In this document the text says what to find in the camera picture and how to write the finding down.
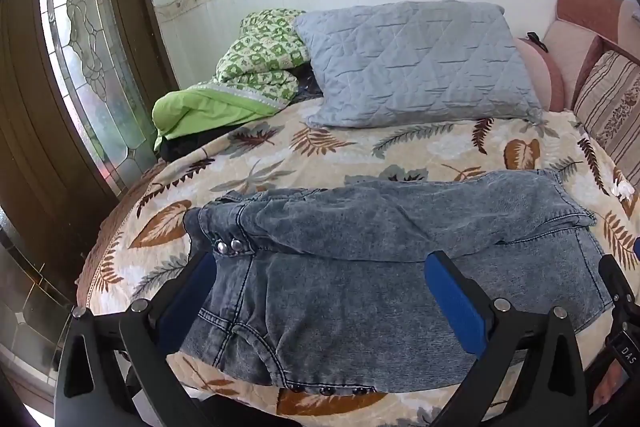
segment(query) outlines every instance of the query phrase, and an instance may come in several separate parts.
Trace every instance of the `brown bed skirt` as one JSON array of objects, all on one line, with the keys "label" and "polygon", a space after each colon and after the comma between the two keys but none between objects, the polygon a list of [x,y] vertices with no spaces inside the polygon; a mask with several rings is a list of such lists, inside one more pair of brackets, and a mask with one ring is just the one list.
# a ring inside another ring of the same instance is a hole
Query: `brown bed skirt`
[{"label": "brown bed skirt", "polygon": [[118,206],[113,209],[111,214],[100,225],[100,232],[98,233],[98,241],[92,248],[91,252],[84,262],[82,273],[76,281],[78,284],[78,291],[76,292],[76,298],[78,299],[78,305],[87,306],[86,298],[89,293],[89,286],[94,278],[95,271],[100,265],[102,254],[107,248],[111,238],[117,232],[122,222],[126,219],[131,209],[135,206],[138,200],[144,196],[146,189],[153,179],[158,176],[162,170],[168,164],[164,160],[160,160],[156,165],[146,171],[142,178],[140,178],[135,185],[133,185],[127,193],[124,195]]}]

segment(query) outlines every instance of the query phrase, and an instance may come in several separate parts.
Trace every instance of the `leaf-patterned blanket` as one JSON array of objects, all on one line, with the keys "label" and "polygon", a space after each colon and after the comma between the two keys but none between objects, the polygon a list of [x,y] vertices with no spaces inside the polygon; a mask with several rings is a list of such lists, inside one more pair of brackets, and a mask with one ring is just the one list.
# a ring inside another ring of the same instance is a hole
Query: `leaf-patterned blanket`
[{"label": "leaf-patterned blanket", "polygon": [[[308,128],[302,122],[319,103],[310,100],[269,120],[247,124],[159,174],[102,258],[88,293],[92,311],[123,311],[132,299],[151,297],[175,277],[189,251],[183,214],[228,190],[332,188],[353,176],[456,181],[505,168],[558,170],[572,197],[598,216],[594,235],[605,251],[614,254],[638,292],[640,273],[634,253],[640,233],[638,195],[628,200],[617,196],[623,175],[572,112],[545,113],[539,126],[485,119],[378,129]],[[605,313],[578,335],[585,363],[600,350],[609,328],[610,314]],[[428,425],[454,391],[449,387],[406,394],[311,396],[234,380],[181,353],[168,360],[184,384],[293,417],[310,427]],[[513,388],[517,370],[511,368],[498,402]]]}]

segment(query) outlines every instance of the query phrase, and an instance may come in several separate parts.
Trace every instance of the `blue gripper pad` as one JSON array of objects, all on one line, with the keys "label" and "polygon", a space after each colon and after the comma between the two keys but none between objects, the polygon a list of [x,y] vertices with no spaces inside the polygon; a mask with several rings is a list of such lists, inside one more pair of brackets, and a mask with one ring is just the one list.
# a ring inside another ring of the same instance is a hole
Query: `blue gripper pad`
[{"label": "blue gripper pad", "polygon": [[209,295],[218,270],[213,255],[205,255],[158,319],[156,347],[167,356],[184,342],[200,308]]},{"label": "blue gripper pad", "polygon": [[490,322],[488,324],[486,317],[482,316],[462,287],[475,283],[465,279],[442,251],[432,252],[427,256],[424,261],[424,279],[462,349],[480,358],[488,342]]}]

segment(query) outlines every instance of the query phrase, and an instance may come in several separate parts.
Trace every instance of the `metal screw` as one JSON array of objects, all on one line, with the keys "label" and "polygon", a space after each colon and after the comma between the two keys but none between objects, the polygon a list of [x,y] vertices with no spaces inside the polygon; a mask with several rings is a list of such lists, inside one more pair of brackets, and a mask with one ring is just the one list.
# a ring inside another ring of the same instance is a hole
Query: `metal screw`
[{"label": "metal screw", "polygon": [[85,313],[86,313],[86,308],[84,306],[76,306],[71,312],[71,315],[73,316],[73,318],[79,319]]},{"label": "metal screw", "polygon": [[558,317],[559,319],[565,319],[566,318],[566,310],[564,308],[561,308],[560,306],[556,306],[554,308],[554,315],[556,317]]},{"label": "metal screw", "polygon": [[495,299],[494,306],[500,312],[508,312],[511,309],[511,303],[507,299]]},{"label": "metal screw", "polygon": [[138,299],[136,301],[133,301],[131,303],[131,311],[132,312],[136,312],[136,313],[140,313],[143,312],[144,310],[146,310],[146,308],[149,306],[149,301],[146,299]]}]

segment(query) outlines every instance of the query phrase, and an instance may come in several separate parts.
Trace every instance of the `green blanket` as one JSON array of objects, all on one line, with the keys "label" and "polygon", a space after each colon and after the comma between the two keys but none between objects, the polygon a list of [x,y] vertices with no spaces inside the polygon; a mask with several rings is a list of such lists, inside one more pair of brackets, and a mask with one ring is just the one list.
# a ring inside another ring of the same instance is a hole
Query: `green blanket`
[{"label": "green blanket", "polygon": [[162,137],[174,139],[225,125],[273,116],[297,90],[285,68],[308,62],[308,51],[293,29],[301,10],[252,13],[240,24],[241,37],[220,59],[216,76],[156,102],[153,120]]}]

